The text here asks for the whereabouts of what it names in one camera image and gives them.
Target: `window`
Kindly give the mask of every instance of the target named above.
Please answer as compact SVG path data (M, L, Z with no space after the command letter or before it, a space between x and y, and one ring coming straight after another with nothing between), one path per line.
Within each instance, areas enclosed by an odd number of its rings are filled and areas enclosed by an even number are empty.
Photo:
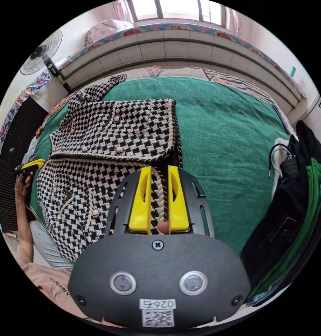
M187 19L225 26L225 8L209 0L126 0L134 22Z

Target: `mattress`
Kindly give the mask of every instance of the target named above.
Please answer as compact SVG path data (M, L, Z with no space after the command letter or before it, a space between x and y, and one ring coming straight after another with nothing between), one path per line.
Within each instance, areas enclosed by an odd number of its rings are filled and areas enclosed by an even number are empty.
M295 134L286 116L262 89L212 70L152 66L124 73L126 81L102 100L176 101L183 168L205 190L216 238L240 254L271 201L269 151L276 138ZM39 158L48 158L49 135L59 128L67 108L65 102L46 120L34 148ZM45 225L35 179L31 208Z

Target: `window sill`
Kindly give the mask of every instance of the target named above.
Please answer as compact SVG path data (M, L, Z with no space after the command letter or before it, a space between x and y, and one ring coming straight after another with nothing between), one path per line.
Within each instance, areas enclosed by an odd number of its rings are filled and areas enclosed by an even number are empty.
M142 20L142 21L137 21L134 23L135 27L140 27L140 26L147 26L147 25L154 25L154 24L162 24L162 23L186 23L186 24L191 24L191 25L199 25L199 26L204 26L208 27L211 29L218 29L226 33L233 33L231 30L224 28L222 26L219 26L218 24L211 23L211 22L205 22L205 21L197 21L197 20L189 20L189 19L150 19L150 20Z

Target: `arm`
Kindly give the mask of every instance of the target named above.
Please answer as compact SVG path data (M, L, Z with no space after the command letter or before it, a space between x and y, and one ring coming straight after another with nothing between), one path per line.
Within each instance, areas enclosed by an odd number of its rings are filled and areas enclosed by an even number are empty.
M19 245L24 249L28 259L33 262L33 238L31 229L26 216L25 196L27 188L30 186L32 175L26 178L23 182L23 175L19 175L15 185L15 203L18 225L18 240Z

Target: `beige shirt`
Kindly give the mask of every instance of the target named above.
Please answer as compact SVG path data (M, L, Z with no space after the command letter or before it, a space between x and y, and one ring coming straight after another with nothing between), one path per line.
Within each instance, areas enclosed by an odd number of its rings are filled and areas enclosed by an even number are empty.
M56 305L82 319L100 323L84 315L69 294L67 285L70 278L70 270L53 269L35 264L29 259L25 250L19 245L16 260L34 285L36 285L36 287ZM117 325L105 321L101 324L118 327Z

